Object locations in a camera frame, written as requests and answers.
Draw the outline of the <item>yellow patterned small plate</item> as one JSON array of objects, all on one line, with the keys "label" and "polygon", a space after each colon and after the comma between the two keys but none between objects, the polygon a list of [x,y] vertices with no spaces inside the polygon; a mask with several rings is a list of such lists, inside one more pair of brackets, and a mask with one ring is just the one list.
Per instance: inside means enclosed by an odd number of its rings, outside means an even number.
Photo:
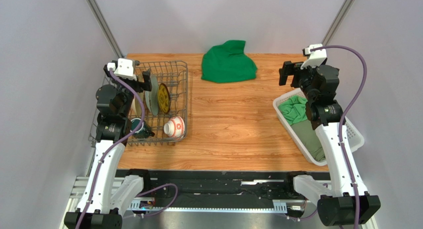
[{"label": "yellow patterned small plate", "polygon": [[170,112],[170,93],[166,84],[161,83],[158,88],[158,105],[159,109],[167,114]]}]

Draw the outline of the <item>cream bird plate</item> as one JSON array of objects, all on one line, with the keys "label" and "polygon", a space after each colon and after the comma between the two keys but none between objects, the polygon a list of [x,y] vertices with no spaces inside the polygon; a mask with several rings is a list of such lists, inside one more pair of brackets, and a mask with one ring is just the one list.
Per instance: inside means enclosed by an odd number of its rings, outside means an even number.
[{"label": "cream bird plate", "polygon": [[[144,92],[137,92],[137,95],[139,98],[143,101],[144,100]],[[142,115],[142,107],[140,101],[138,101],[138,98],[134,96],[134,99],[132,101],[131,105],[132,114],[135,115],[137,118],[140,118]]]}]

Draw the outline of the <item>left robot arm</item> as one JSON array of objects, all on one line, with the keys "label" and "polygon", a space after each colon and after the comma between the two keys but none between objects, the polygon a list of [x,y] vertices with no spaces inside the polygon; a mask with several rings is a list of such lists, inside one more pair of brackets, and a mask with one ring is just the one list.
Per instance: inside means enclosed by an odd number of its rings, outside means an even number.
[{"label": "left robot arm", "polygon": [[127,175],[112,192],[117,166],[128,139],[144,126],[145,107],[140,93],[151,91],[150,71],[135,75],[138,61],[120,58],[104,66],[111,84],[96,92],[97,127],[95,154],[88,183],[73,212],[67,212],[69,229],[120,229],[129,205],[143,189],[141,175]]}]

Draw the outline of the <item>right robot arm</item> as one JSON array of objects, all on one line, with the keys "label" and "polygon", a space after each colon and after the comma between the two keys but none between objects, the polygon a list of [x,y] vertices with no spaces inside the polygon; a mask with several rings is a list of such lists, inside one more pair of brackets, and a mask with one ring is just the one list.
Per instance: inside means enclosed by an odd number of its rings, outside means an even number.
[{"label": "right robot arm", "polygon": [[361,180],[347,138],[346,112],[335,100],[339,69],[329,65],[304,67],[286,61],[279,70],[280,85],[293,76],[291,87],[307,99],[306,116],[318,137],[329,168],[331,188],[304,171],[288,174],[290,189],[312,202],[325,226],[365,224],[380,209],[377,195],[370,195]]}]

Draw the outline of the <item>light blue flower plate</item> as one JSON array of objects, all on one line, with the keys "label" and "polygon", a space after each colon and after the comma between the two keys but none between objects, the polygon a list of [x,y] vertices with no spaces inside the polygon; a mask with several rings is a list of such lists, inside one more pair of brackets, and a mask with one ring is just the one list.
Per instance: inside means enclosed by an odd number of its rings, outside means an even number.
[{"label": "light blue flower plate", "polygon": [[158,80],[155,75],[150,76],[152,89],[151,91],[147,91],[145,93],[145,102],[153,116],[157,116],[159,113],[159,105],[158,105]]}]

